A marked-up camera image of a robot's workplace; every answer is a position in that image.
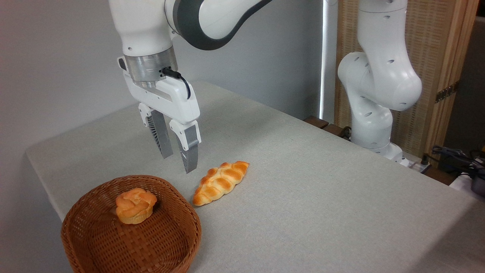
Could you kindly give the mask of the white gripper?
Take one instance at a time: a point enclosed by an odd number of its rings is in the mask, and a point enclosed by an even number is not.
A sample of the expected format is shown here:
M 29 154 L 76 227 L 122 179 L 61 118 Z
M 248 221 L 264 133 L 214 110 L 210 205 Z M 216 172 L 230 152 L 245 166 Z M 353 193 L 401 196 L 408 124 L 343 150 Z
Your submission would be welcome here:
M 139 103 L 138 109 L 144 126 L 150 129 L 163 158 L 173 155 L 164 115 L 172 120 L 169 125 L 177 136 L 177 143 L 186 173 L 197 168 L 200 108 L 190 83 L 170 76 L 163 77 L 152 88 L 142 87 L 132 80 L 125 57 L 118 58 L 130 94 Z

